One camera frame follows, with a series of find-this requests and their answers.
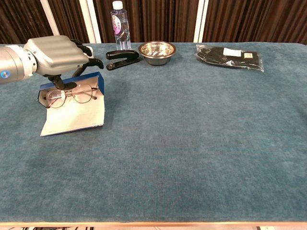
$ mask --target black stapler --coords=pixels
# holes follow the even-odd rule
[[[131,65],[133,63],[139,62],[138,59],[140,55],[135,50],[115,50],[106,53],[106,58],[108,60],[114,60],[119,58],[126,58],[125,60],[109,63],[106,66],[107,70],[118,69],[123,66]]]

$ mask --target brown curtain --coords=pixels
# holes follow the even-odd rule
[[[0,44],[53,35],[40,0],[0,1]]]
[[[203,42],[307,44],[307,0],[210,0]]]
[[[102,42],[115,42],[112,0],[94,0]],[[192,42],[198,0],[123,0],[132,42]]]
[[[48,0],[59,34],[89,43],[79,0]]]

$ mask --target water bottle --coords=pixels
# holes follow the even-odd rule
[[[111,17],[117,50],[131,49],[127,11],[123,9],[122,1],[112,4]]]

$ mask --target black package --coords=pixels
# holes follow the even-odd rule
[[[220,46],[196,45],[196,57],[210,65],[235,69],[256,69],[264,72],[262,58],[255,51]]]

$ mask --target metal bowl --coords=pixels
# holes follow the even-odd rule
[[[140,45],[139,52],[150,65],[161,66],[171,59],[176,47],[168,42],[152,41]]]

